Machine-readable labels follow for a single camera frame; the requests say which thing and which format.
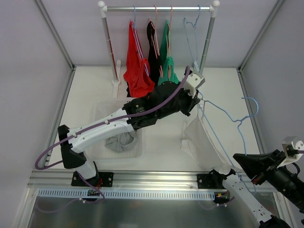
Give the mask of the red tank top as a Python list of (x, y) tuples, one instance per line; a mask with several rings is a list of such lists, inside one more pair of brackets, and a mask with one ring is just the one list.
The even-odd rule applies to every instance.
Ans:
[(142, 97), (154, 89), (155, 83), (150, 78), (150, 66), (145, 58), (139, 60), (135, 51), (135, 41), (131, 31), (128, 32), (128, 50), (126, 72), (123, 77), (127, 83), (128, 97)]

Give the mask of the grey tank top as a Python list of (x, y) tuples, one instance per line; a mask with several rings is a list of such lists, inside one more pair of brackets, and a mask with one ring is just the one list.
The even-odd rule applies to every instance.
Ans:
[(105, 140), (105, 147), (114, 152), (124, 152), (131, 150), (138, 141), (135, 131), (121, 133)]

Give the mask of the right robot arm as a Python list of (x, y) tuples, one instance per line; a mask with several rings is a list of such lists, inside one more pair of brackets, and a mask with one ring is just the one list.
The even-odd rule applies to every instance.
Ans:
[(301, 149), (290, 146), (286, 151), (263, 154), (235, 153), (233, 159), (241, 171), (229, 168), (221, 172), (213, 168), (196, 174), (196, 185), (200, 190), (213, 190), (213, 201), (219, 205), (236, 199), (258, 228), (288, 228), (288, 222), (266, 209), (256, 194), (265, 190), (281, 194), (303, 214), (304, 182), (299, 178), (301, 169), (297, 164), (301, 156)]

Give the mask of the green tank top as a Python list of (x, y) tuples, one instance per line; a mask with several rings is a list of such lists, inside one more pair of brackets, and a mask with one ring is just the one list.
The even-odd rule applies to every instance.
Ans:
[(161, 76), (159, 77), (158, 86), (167, 81), (175, 84), (178, 84), (180, 82), (174, 72), (174, 61), (172, 56), (167, 57), (164, 64), (164, 71), (165, 75), (163, 78)]

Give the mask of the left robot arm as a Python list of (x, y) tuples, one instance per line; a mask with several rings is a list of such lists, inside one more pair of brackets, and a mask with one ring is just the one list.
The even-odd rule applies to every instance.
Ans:
[(147, 95), (127, 102), (116, 112), (86, 127), (71, 129), (62, 125), (57, 132), (63, 165), (66, 169), (73, 169), (84, 185), (96, 187), (100, 176), (96, 163), (86, 156), (87, 147), (155, 125), (158, 120), (177, 112), (189, 116), (199, 101), (197, 88), (164, 82)]

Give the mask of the pink hanger of green top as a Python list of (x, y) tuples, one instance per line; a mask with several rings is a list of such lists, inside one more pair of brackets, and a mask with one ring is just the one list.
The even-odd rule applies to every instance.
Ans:
[(160, 57), (161, 57), (161, 77), (163, 78), (165, 75), (164, 64), (167, 59), (171, 55), (171, 19), (172, 19), (172, 9), (170, 20), (166, 20), (164, 24), (162, 39), (161, 39), (161, 47), (160, 47)]

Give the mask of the white tank top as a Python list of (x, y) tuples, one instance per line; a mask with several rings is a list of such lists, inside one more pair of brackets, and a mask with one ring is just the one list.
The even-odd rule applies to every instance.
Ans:
[(198, 106), (194, 108), (194, 114), (192, 118), (188, 117), (183, 122), (181, 150), (195, 161), (201, 171), (215, 170), (220, 174), (228, 174), (233, 165), (218, 151), (207, 133)]

